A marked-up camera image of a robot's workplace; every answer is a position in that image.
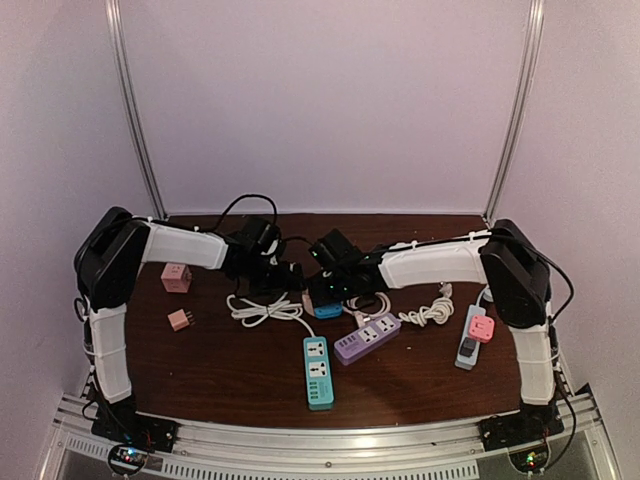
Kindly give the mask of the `pink cube socket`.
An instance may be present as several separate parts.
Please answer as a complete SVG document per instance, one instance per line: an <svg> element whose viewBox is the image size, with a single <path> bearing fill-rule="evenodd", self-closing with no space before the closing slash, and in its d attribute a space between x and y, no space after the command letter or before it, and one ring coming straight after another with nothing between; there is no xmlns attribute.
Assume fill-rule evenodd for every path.
<svg viewBox="0 0 640 480"><path fill-rule="evenodd" d="M167 293L186 294L192 283L191 270L186 264L166 263L161 282Z"/></svg>

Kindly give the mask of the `teal power strip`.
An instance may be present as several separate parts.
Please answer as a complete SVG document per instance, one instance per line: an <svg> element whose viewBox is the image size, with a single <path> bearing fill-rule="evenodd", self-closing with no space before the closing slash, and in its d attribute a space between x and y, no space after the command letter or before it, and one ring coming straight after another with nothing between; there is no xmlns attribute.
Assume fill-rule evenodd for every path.
<svg viewBox="0 0 640 480"><path fill-rule="evenodd" d="M311 411L332 409L335 398L326 338L305 338L303 354L308 408Z"/></svg>

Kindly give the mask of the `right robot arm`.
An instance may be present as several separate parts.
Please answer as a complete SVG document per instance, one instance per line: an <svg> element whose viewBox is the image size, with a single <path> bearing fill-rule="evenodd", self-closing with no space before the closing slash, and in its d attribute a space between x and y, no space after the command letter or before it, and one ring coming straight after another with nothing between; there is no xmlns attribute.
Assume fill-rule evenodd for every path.
<svg viewBox="0 0 640 480"><path fill-rule="evenodd" d="M528 406L513 419L519 440L535 440L551 424L554 397L551 341L551 262L508 219L489 230L426 242L400 242L365 252L339 230L313 244L320 266L306 286L316 305L433 283L477 283L489 288L499 319L516 348L520 397Z"/></svg>

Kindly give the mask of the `small pink plug adapter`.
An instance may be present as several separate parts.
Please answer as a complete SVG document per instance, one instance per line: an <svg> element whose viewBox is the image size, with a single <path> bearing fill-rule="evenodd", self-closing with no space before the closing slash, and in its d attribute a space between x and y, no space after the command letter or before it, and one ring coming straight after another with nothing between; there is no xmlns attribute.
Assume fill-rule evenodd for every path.
<svg viewBox="0 0 640 480"><path fill-rule="evenodd" d="M174 332L190 327L194 323L193 314L190 311L180 309L167 315L169 324Z"/></svg>

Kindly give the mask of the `purple power strip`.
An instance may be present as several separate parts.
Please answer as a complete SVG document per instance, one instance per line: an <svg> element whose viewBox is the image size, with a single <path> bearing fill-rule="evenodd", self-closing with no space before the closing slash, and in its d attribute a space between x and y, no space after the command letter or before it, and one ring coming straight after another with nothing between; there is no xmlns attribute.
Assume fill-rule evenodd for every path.
<svg viewBox="0 0 640 480"><path fill-rule="evenodd" d="M334 343L334 354L342 365L356 360L395 338L401 329L401 321L388 313L369 320L363 327Z"/></svg>

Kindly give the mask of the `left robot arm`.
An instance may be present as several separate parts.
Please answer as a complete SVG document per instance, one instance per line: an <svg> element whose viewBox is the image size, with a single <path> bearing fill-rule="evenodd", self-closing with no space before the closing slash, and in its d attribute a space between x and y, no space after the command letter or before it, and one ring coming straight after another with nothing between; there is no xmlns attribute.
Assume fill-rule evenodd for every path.
<svg viewBox="0 0 640 480"><path fill-rule="evenodd" d="M250 218L228 235L137 217L110 208L77 251L73 266L88 324L97 386L106 402L133 395L126 359L125 316L147 263L183 264L244 279L252 296L301 291L302 268L283 260L279 227Z"/></svg>

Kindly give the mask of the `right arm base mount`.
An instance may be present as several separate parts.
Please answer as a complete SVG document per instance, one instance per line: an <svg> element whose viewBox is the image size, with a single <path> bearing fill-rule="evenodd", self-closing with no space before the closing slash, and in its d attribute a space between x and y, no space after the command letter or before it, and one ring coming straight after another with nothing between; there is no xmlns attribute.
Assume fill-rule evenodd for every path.
<svg viewBox="0 0 640 480"><path fill-rule="evenodd" d="M494 451L542 441L562 433L564 424L554 414L544 417L518 411L481 420L478 429L484 450Z"/></svg>

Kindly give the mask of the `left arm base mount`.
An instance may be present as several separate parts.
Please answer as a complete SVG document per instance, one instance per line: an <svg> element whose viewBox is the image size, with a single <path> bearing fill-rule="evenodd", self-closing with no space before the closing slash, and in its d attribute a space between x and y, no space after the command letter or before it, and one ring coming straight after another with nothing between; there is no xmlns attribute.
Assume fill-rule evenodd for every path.
<svg viewBox="0 0 640 480"><path fill-rule="evenodd" d="M148 452L171 453L178 430L175 421L135 414L126 423L108 413L99 412L93 421L93 435Z"/></svg>

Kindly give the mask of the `blue white cube socket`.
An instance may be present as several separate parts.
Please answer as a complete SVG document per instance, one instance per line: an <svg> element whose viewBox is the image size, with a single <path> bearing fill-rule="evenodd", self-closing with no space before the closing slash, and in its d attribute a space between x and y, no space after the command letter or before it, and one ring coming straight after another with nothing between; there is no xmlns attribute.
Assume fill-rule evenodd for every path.
<svg viewBox="0 0 640 480"><path fill-rule="evenodd" d="M328 320L338 318L343 314L343 306L340 303L315 307L307 292L302 293L301 300L304 311L316 319Z"/></svg>

